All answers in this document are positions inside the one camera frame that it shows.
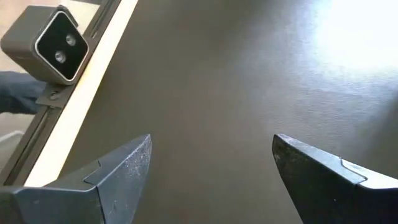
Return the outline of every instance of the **camera lens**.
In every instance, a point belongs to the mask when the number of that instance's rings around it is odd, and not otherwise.
[[[71,34],[68,34],[67,35],[67,43],[69,44],[69,46],[75,46],[76,39]]]
[[[65,55],[65,53],[59,50],[55,53],[55,59],[57,60],[57,62],[63,63],[67,60],[67,56]]]

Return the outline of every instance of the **gray camera housing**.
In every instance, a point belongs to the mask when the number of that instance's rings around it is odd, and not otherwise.
[[[73,31],[78,34],[80,46],[83,42],[85,45],[85,47],[80,48],[81,52],[79,52],[80,55],[84,54],[84,56],[73,62],[72,71],[75,72],[69,72],[68,75],[62,69],[57,68],[59,65],[48,60],[48,56],[46,58],[43,54],[40,54],[37,49],[37,43],[48,30],[51,30],[49,27],[55,26],[55,17],[60,14],[64,18],[68,18],[67,20],[64,19],[64,21],[70,23],[67,24],[69,29],[74,29]],[[76,75],[88,53],[88,44],[83,36],[78,33],[77,25],[76,20],[64,6],[28,6],[4,34],[0,46],[6,55],[36,79],[48,83],[72,85],[76,82]],[[58,24],[56,29],[60,30],[63,27],[59,27]],[[50,45],[50,48],[52,47],[51,44],[51,42],[46,43],[46,45]]]

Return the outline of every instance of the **camera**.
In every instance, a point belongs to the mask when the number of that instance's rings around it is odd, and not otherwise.
[[[64,6],[28,6],[1,39],[3,52],[38,80],[76,82],[87,41]]]

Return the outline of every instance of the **scratched metal surface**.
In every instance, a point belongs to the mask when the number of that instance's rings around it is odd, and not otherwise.
[[[300,223],[284,133],[398,177],[398,2],[140,0],[63,174],[141,134],[135,223]]]

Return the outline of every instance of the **black camera face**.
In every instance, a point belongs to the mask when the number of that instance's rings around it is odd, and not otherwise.
[[[58,11],[35,43],[37,54],[66,81],[73,80],[88,52],[88,44],[69,17]]]

